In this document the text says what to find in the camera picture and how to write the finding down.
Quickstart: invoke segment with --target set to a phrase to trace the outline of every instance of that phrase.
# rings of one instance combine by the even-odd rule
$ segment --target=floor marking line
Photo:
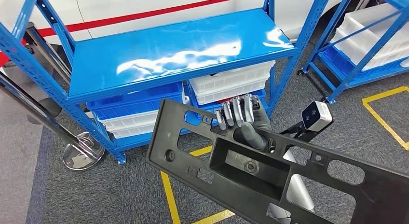
[[[388,90],[367,98],[362,99],[362,104],[364,107],[369,111],[369,113],[372,114],[372,116],[385,128],[391,135],[392,137],[400,144],[405,150],[409,150],[409,142],[403,141],[403,139],[372,109],[372,107],[369,105],[370,102],[379,100],[381,98],[385,98],[391,95],[398,94],[400,92],[408,91],[409,92],[409,87],[408,86],[401,86],[392,90]]]
[[[224,220],[226,218],[230,218],[234,215],[233,212],[230,210],[225,210],[222,212],[219,212],[217,214],[213,214],[212,216],[209,216],[207,218],[203,218],[202,220],[199,220],[193,224],[214,224],[217,222],[220,222],[221,220]]]
[[[190,152],[190,154],[193,155],[193,156],[200,156],[200,155],[211,152],[212,148],[213,148],[213,145],[210,145],[210,146],[207,146],[207,147],[192,151],[192,152]]]
[[[404,92],[404,91],[409,92],[409,87],[408,86],[401,86],[401,87],[398,87],[398,88],[395,88],[395,89],[392,89],[392,90],[388,90],[388,91],[385,91],[385,92],[382,92],[382,93],[379,93],[379,94],[376,94],[376,95],[372,95],[372,96],[369,96],[367,98],[363,98],[362,102],[363,103],[364,102],[365,103],[370,103],[370,102],[373,102],[375,100],[385,98],[385,97],[388,97],[388,96],[391,96],[391,95],[395,95],[397,93]]]
[[[213,146],[210,145],[210,146],[192,151],[190,152],[190,154],[193,156],[200,156],[200,155],[211,152],[212,148]],[[162,183],[164,184],[166,200],[169,206],[170,216],[172,217],[173,224],[180,224],[179,213],[177,212],[175,197],[173,195],[172,186],[170,185],[169,176],[163,171],[161,171],[161,176],[162,176]],[[233,215],[235,214],[231,212],[230,210],[224,210],[222,212],[213,214],[207,218],[203,218],[202,220],[198,220],[197,222],[193,224],[214,224],[226,218],[230,218]]]
[[[180,224],[179,214],[177,213],[175,197],[173,196],[172,187],[170,185],[169,176],[161,171],[162,183],[164,184],[167,204],[169,206],[170,216],[173,224]]]

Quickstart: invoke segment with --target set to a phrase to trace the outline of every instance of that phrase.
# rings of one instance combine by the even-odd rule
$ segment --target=blue rolling cart
[[[48,0],[26,0],[12,33],[0,24],[0,50],[123,164],[123,151],[148,143],[150,133],[111,141],[102,124],[89,119],[79,104],[288,57],[279,82],[270,80],[269,102],[262,101],[271,113],[327,2],[314,0],[292,44],[274,23],[274,0],[265,0],[258,9],[80,42]],[[59,36],[72,66],[69,93],[21,45],[35,5]]]
[[[309,69],[313,69],[317,75],[328,85],[332,93],[324,98],[324,101],[333,104],[335,98],[345,89],[359,86],[366,83],[371,83],[380,79],[409,72],[409,67],[402,67],[405,58],[379,66],[370,70],[362,70],[364,66],[382,49],[382,47],[409,21],[409,0],[384,0],[390,5],[398,9],[397,12],[388,15],[376,21],[363,29],[360,29],[336,42],[327,43],[328,38],[336,24],[341,19],[351,0],[343,0],[338,6],[334,16],[330,20],[323,35],[315,46],[305,66],[299,71],[299,75],[308,73]],[[364,58],[355,65],[343,52],[335,48],[334,45],[344,41],[345,39],[358,34],[380,22],[387,20],[393,16],[399,15],[397,20],[391,25],[386,33],[379,39],[379,41],[371,48],[371,50],[364,56]],[[341,82],[340,85],[335,86],[323,72],[314,64],[316,60],[320,60]]]

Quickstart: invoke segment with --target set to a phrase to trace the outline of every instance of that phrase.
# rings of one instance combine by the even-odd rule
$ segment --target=chrome stanchion base
[[[105,149],[98,142],[94,141],[88,132],[83,132],[77,137],[89,147],[89,151],[93,151],[96,154],[96,159],[88,157],[78,151],[72,144],[67,144],[64,149],[62,160],[64,165],[75,171],[84,171],[95,166],[98,161],[104,155]]]

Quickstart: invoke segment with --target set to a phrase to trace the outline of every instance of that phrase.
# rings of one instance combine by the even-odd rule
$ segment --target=blue crate
[[[100,120],[158,110],[163,98],[182,103],[182,82],[87,102]]]
[[[201,110],[211,112],[211,113],[214,113],[217,109],[221,108],[221,103],[218,103],[218,102],[211,102],[208,104],[199,105],[197,103],[196,95],[194,94],[192,87],[188,85],[188,88],[189,88],[189,95],[190,95],[189,98],[191,100],[192,106],[199,108]],[[266,91],[264,89],[251,92],[251,94],[257,95],[259,98],[266,97]]]
[[[356,66],[347,55],[345,55],[342,51],[338,50],[334,46],[325,49],[324,55],[339,69],[340,72],[334,72],[332,69],[331,71],[333,71],[335,76],[340,81],[342,81]],[[352,83],[354,81],[376,78],[380,77],[380,75],[388,75],[393,74],[395,71],[400,71],[400,68],[402,68],[400,66],[400,63],[402,63],[402,61],[404,60],[406,60],[406,58],[385,64],[383,66],[378,66],[369,70],[361,71],[354,77]]]

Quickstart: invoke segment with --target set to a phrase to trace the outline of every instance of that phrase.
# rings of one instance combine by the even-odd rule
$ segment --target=white plastic crate
[[[409,67],[409,58],[402,61],[402,63],[400,63],[400,66],[402,67]]]
[[[150,132],[153,132],[154,128],[155,128],[155,121],[153,121],[153,123],[127,127],[124,129],[111,130],[109,132],[111,132],[115,138],[120,139],[120,138],[129,137],[129,136],[136,136],[136,135],[141,135],[145,133],[150,133]]]
[[[338,28],[334,38],[331,42],[335,42],[343,37],[346,37],[347,34],[343,32],[342,28]],[[351,61],[357,65],[368,51],[360,44],[356,43],[353,39],[346,39],[338,44],[335,47],[347,55]],[[362,71],[369,70],[371,68],[382,66],[387,63],[405,58],[409,56],[409,44],[406,48],[400,48],[396,50],[391,50],[389,52],[379,51],[368,64],[363,68]]]
[[[345,34],[344,36],[347,36],[396,11],[397,11],[396,8],[385,3],[369,7],[366,9],[358,10],[355,12],[347,13],[345,14],[344,21],[339,27],[339,29],[343,31],[343,33]],[[356,35],[351,36],[349,40],[355,42],[360,47],[360,49],[367,53],[376,44],[376,42],[379,41],[382,35],[390,28],[390,26],[397,19],[397,17],[398,15],[385,21],[382,21],[381,23],[375,26],[372,26]],[[337,40],[339,40],[339,36],[336,35],[331,40],[331,42],[335,42]],[[388,43],[378,52],[378,54],[388,55],[390,54],[391,51],[393,52],[407,51],[408,47],[409,47],[409,24],[406,24],[399,32],[397,32],[388,41]],[[355,64],[359,63],[359,61],[363,58],[352,56],[349,57]]]
[[[143,112],[143,113],[137,113],[137,114],[130,114],[126,116],[120,116],[116,118],[111,118],[111,119],[104,119],[104,120],[99,120],[101,123],[105,125],[105,128],[107,131],[112,131],[112,130],[119,130],[119,129],[124,129],[128,128],[131,126],[137,126],[140,124],[146,124],[146,123],[155,123],[156,116],[158,115],[158,110],[150,111],[150,112]]]
[[[241,84],[260,79],[268,75],[275,61],[263,62],[251,66],[228,70],[215,75],[206,75],[189,79],[195,93],[218,92],[226,88],[238,87]]]
[[[190,98],[184,96],[184,91],[182,93],[183,103],[190,104]],[[107,131],[111,132],[115,138],[119,139],[153,132],[157,115],[158,110],[154,110],[111,119],[98,119],[98,121],[103,123]]]
[[[266,85],[266,80],[270,77],[263,77],[259,80],[247,82],[245,85],[240,85],[239,87],[226,88],[218,92],[212,91],[211,93],[196,93],[196,100],[199,105],[208,104],[214,101],[223,100],[226,98],[231,98],[234,96],[250,93],[252,91],[264,89]]]
[[[260,90],[270,77],[275,61],[237,68],[215,75],[190,79],[199,105]]]

